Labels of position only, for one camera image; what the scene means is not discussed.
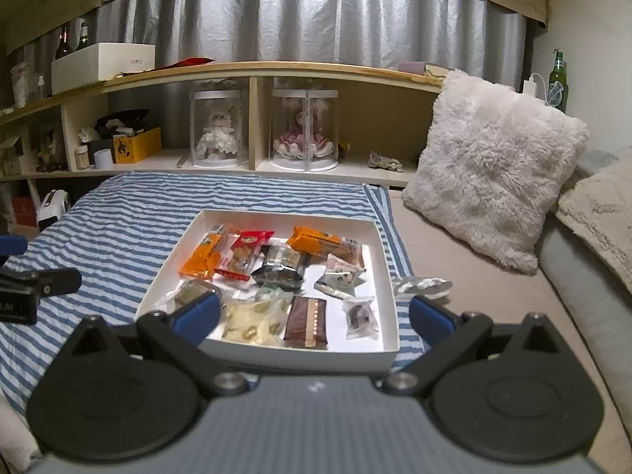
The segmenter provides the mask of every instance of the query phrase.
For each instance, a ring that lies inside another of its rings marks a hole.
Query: red fabric
[[[187,68],[188,66],[201,66],[202,64],[208,64],[210,62],[215,62],[215,60],[212,58],[206,58],[205,56],[190,56],[189,58],[176,62],[175,64],[165,66],[164,68],[156,68],[153,71],[171,68]]]

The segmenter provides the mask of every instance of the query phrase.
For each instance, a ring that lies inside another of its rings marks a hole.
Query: snack package
[[[345,299],[355,296],[355,287],[364,269],[341,260],[330,254],[327,257],[325,272],[318,278],[314,288],[329,296]]]
[[[237,240],[222,254],[215,272],[233,280],[248,281],[250,269],[261,246],[267,244],[273,235],[274,231],[241,232]]]
[[[221,257],[220,249],[229,231],[228,226],[215,226],[180,268],[180,275],[201,279],[213,278],[214,269]]]
[[[371,310],[373,300],[373,297],[352,297],[343,301],[342,309],[347,315],[348,339],[360,337],[378,339],[380,327]]]
[[[292,295],[264,288],[254,301],[224,300],[222,338],[230,342],[281,346],[280,332],[287,321]]]
[[[393,294],[415,294],[428,299],[439,299],[445,297],[453,287],[450,280],[441,278],[418,278],[416,276],[404,276],[401,278],[391,278],[393,283]]]
[[[254,281],[263,285],[270,283],[282,289],[296,291],[303,284],[305,266],[309,256],[287,246],[269,246],[263,265],[252,272]]]
[[[296,296],[285,328],[285,343],[294,348],[327,348],[326,308],[324,299]]]
[[[294,235],[288,239],[287,244],[301,253],[323,258],[326,258],[328,254],[333,254],[353,265],[364,267],[362,245],[352,239],[336,237],[304,226],[295,226]]]
[[[203,294],[216,292],[219,298],[222,298],[221,291],[205,280],[187,280],[184,285],[176,292],[173,301],[175,303],[176,310],[180,307],[184,307],[194,299],[202,296]]]

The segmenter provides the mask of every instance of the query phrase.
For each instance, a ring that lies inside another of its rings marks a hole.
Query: blue gripper pad
[[[461,318],[424,297],[415,296],[410,301],[410,325],[430,347],[453,334],[461,324]]]
[[[24,254],[28,240],[22,235],[0,235],[0,256]]]
[[[200,296],[173,314],[171,329],[188,343],[198,346],[219,324],[220,313],[217,294]]]

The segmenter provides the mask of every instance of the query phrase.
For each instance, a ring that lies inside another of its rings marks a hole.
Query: wall
[[[630,0],[550,0],[548,30],[533,44],[532,71],[548,82],[553,50],[564,52],[569,115],[590,129],[589,148],[622,153],[632,146],[632,4]]]

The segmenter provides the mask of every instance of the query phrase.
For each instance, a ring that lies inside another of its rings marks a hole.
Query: yellow snack bag
[[[287,245],[301,253],[323,258],[333,254],[353,265],[364,267],[362,246],[352,239],[337,237],[306,226],[295,226],[294,234],[287,240]]]
[[[223,241],[228,237],[229,233],[230,228],[228,226],[215,226],[180,268],[180,275],[200,279],[213,278],[214,269],[221,260]]]

